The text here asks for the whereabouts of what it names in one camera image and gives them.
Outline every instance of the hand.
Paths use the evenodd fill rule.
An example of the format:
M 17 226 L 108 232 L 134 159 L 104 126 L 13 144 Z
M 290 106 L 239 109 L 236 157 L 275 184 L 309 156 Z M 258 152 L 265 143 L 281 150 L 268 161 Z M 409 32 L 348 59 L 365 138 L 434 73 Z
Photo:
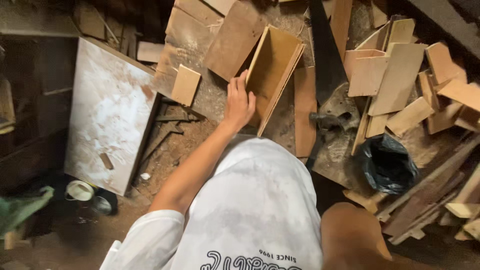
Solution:
M 255 113 L 256 96 L 253 92 L 247 95 L 245 90 L 247 72 L 248 70 L 245 70 L 240 77 L 232 78 L 228 84 L 227 105 L 221 125 L 234 134 L 248 124 Z

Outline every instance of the wooden workbench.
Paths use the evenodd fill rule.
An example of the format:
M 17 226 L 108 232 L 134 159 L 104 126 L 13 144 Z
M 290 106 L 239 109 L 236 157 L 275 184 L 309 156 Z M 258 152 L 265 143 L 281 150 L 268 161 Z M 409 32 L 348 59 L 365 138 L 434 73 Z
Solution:
M 262 15 L 269 24 L 298 36 L 306 44 L 307 47 L 298 67 L 313 66 L 309 31 L 308 27 L 304 26 L 306 9 L 303 1 L 262 7 Z M 167 94 L 172 91 L 180 64 L 199 72 L 202 78 L 192 109 L 214 121 L 220 121 L 223 118 L 228 82 L 203 67 L 202 61 L 223 20 L 221 15 L 199 0 L 176 0 L 166 30 L 166 46 L 156 69 L 156 90 Z M 374 29 L 370 27 L 368 7 L 360 1 L 354 1 L 347 49 L 354 49 L 373 32 Z M 241 70 L 247 68 L 250 61 L 247 59 L 247 64 Z M 263 136 L 295 154 L 293 88 L 293 79 L 290 79 Z M 420 169 L 427 166 L 436 156 L 446 153 L 456 145 L 451 143 L 449 145 L 452 147 L 444 147 L 445 142 L 456 140 L 455 135 L 448 131 L 436 136 L 428 136 L 421 131 L 423 126 L 419 125 L 401 141 L 413 154 L 413 159 Z M 327 143 L 320 151 L 313 170 L 348 189 L 369 196 L 373 190 L 350 156 L 355 136 L 356 130 L 352 129 Z

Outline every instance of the black plastic bag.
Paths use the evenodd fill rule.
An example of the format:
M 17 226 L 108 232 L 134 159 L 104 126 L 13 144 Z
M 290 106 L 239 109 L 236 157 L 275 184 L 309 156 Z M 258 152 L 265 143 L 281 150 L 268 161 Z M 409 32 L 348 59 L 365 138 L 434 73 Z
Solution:
M 405 147 L 387 134 L 367 139 L 360 146 L 357 159 L 368 183 L 388 194 L 406 192 L 419 174 Z

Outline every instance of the white t-shirt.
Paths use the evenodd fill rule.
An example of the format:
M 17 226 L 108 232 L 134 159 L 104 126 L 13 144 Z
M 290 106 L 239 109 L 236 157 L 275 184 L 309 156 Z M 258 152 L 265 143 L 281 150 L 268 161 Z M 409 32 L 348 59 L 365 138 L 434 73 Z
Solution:
M 103 269 L 319 270 L 320 216 L 305 166 L 280 145 L 236 136 L 189 209 L 139 218 Z

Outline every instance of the white container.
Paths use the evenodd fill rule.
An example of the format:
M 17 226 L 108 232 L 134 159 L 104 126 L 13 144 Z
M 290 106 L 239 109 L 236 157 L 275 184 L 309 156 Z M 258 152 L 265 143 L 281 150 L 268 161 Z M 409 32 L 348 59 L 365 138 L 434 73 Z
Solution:
M 94 194 L 95 189 L 87 182 L 81 180 L 73 180 L 67 185 L 67 190 L 65 191 L 65 199 L 69 201 L 88 201 L 93 197 Z

